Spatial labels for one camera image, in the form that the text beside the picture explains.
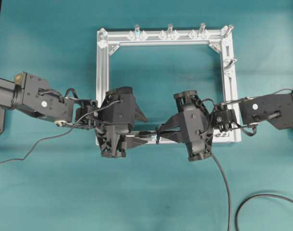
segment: bolt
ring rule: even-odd
[[[41,106],[42,106],[42,107],[47,107],[47,105],[48,105],[48,104],[47,104],[46,101],[41,102]]]
[[[230,69],[232,66],[235,65],[235,63],[237,62],[237,59],[231,58],[230,62],[228,63],[228,65],[226,67],[224,67],[224,69]]]
[[[167,36],[168,36],[168,38],[171,37],[172,32],[173,32],[173,24],[170,23],[169,25],[167,25]]]
[[[205,27],[206,27],[206,24],[205,23],[201,23],[201,26],[200,26],[200,29],[199,29],[200,35],[205,31]]]
[[[138,24],[135,24],[135,36],[137,39],[140,36],[140,26]]]
[[[219,117],[219,116],[217,117],[217,119],[216,119],[216,120],[217,120],[217,122],[219,122],[219,123],[221,123],[221,122],[222,122],[222,118],[221,118],[221,117]]]
[[[258,109],[258,105],[255,103],[252,105],[253,110],[257,110]]]
[[[225,32],[224,36],[223,37],[227,37],[230,35],[230,33],[232,32],[232,30],[234,29],[234,26],[233,25],[229,25],[227,31]]]

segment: wire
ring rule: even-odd
[[[79,99],[76,90],[73,89],[73,88],[69,88],[69,89],[67,89],[67,91],[66,91],[64,97],[66,97],[70,92],[73,94],[73,96],[74,96],[75,98]]]
[[[223,171],[223,168],[221,166],[221,164],[219,163],[219,161],[217,160],[217,158],[215,157],[215,155],[213,153],[211,153],[211,157],[214,159],[215,163],[217,164],[220,172],[221,172],[221,175],[223,177],[223,180],[224,180],[224,183],[225,183],[225,187],[227,188],[227,194],[228,194],[228,204],[229,204],[229,215],[228,215],[228,231],[231,230],[231,194],[230,194],[230,191],[229,191],[229,183],[228,183],[228,180],[227,180],[227,177],[225,176],[225,173]]]
[[[281,89],[281,90],[278,90],[278,91],[272,93],[271,95],[277,94],[277,93],[279,93],[279,92],[281,92],[281,91],[284,91],[284,90],[290,90],[290,91],[293,91],[293,89],[290,89],[290,88],[283,88],[283,89]]]
[[[248,126],[244,126],[242,127],[240,124],[236,123],[236,122],[233,122],[233,124],[235,124],[237,126],[237,128],[239,128],[244,134],[246,134],[247,136],[254,136],[256,133],[257,133],[257,125],[253,126],[252,127],[252,131],[253,132],[249,132],[249,131],[246,131],[244,128],[248,128]]]
[[[248,197],[247,199],[245,199],[238,207],[237,209],[237,212],[236,212],[236,215],[235,215],[235,226],[236,226],[236,231],[239,231],[239,226],[238,226],[238,215],[239,215],[239,212],[240,210],[242,209],[242,207],[250,200],[253,200],[255,198],[259,198],[259,197],[274,197],[274,198],[278,198],[278,199],[282,199],[282,200],[286,200],[288,202],[291,202],[293,203],[293,200],[288,198],[288,197],[285,197],[285,196],[280,196],[280,195],[276,195],[276,194],[257,194],[257,195],[254,195],[254,196],[250,196]]]
[[[50,94],[50,93],[59,96],[59,100],[60,100],[61,102],[64,102],[64,99],[63,99],[62,94],[61,94],[59,91],[57,91],[57,90],[54,90],[54,89],[47,89],[47,90],[39,90],[39,91],[38,91],[38,94],[39,94],[39,95],[45,95],[45,94]]]
[[[88,113],[84,114],[83,116],[81,116],[81,117],[80,117],[80,118],[74,123],[74,125],[73,125],[73,126],[67,131],[67,132],[62,133],[62,134],[60,134],[60,135],[56,135],[56,136],[51,136],[51,137],[42,138],[42,139],[40,139],[40,140],[38,140],[38,141],[36,141],[36,142],[34,143],[34,145],[32,146],[31,150],[30,150],[30,151],[29,151],[29,152],[28,152],[23,158],[14,158],[14,159],[4,160],[4,161],[1,161],[1,162],[0,162],[0,165],[1,165],[1,164],[4,164],[4,163],[6,163],[6,162],[11,162],[11,161],[24,161],[24,160],[25,160],[25,159],[31,154],[31,152],[35,149],[35,147],[36,147],[40,142],[42,142],[42,141],[47,141],[47,140],[51,140],[51,139],[55,139],[55,138],[59,138],[59,137],[62,137],[62,136],[65,136],[65,135],[69,134],[70,132],[72,132],[72,130],[75,128],[75,126],[77,126],[77,124],[80,122],[80,120],[83,119],[84,117],[86,117],[86,116],[88,116],[88,115],[90,115],[90,114],[93,114],[94,112],[102,111],[102,110],[104,110],[104,109],[106,109],[106,108],[112,106],[113,104],[115,104],[115,103],[119,103],[119,102],[120,102],[120,100],[113,101],[113,102],[111,102],[110,104],[108,104],[107,106],[101,107],[101,108],[99,108],[99,109],[96,109],[96,110],[94,110],[94,111],[91,111],[91,112],[88,112]]]

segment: robotic arm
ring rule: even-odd
[[[256,127],[262,121],[268,121],[282,130],[293,128],[293,91],[289,94],[277,92],[254,98],[222,102],[214,105],[211,113],[206,109],[196,91],[185,91],[174,95],[178,113],[172,116],[157,130],[157,140],[164,137],[175,142],[185,143],[189,161],[210,157],[214,129],[220,132],[241,129],[248,136],[256,134]],[[235,111],[228,105],[238,103],[243,126],[239,125]]]
[[[73,124],[75,103],[80,107]],[[0,119],[4,109],[16,109],[60,127],[94,128],[104,157],[125,157],[126,149],[146,143],[139,138],[126,137],[135,120],[147,122],[130,87],[107,92],[99,108],[97,101],[79,99],[74,89],[68,89],[63,96],[52,89],[47,80],[22,72],[14,77],[14,82],[0,78]]]

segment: teal tabletop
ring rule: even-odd
[[[239,97],[293,88],[293,0],[3,0],[0,77],[21,71],[80,98],[96,97],[96,32],[102,27],[222,28],[233,24]],[[177,109],[173,94],[198,90],[223,100],[220,58],[207,46],[120,48],[111,88],[132,86],[153,129]],[[22,157],[40,138],[67,128],[7,111],[0,161]],[[183,144],[144,145],[122,159],[100,156],[94,131],[38,145],[23,162],[0,166],[0,231],[224,231],[228,202],[215,162],[188,162]],[[231,189],[232,214],[252,193],[293,199],[293,130],[268,122],[213,153]],[[293,231],[293,205],[256,199],[240,213],[242,231]]]

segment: rectangular frame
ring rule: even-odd
[[[225,101],[238,99],[235,63],[233,50],[232,30],[233,25],[224,26],[222,29],[206,30],[202,23],[199,29],[175,30],[172,24],[167,30],[140,32],[139,25],[133,31],[109,31],[104,28],[97,31],[97,73],[96,73],[96,100],[101,106],[105,93],[109,90],[109,59],[120,47],[128,46],[170,46],[170,45],[208,45],[220,55],[221,78],[223,99]],[[238,104],[229,105],[234,109],[238,123],[240,113]],[[128,136],[134,136],[138,131],[133,131]],[[155,136],[145,139],[148,144],[155,144]],[[214,130],[213,142],[240,142],[239,129],[220,133]],[[160,143],[175,143],[168,139],[161,139]]]

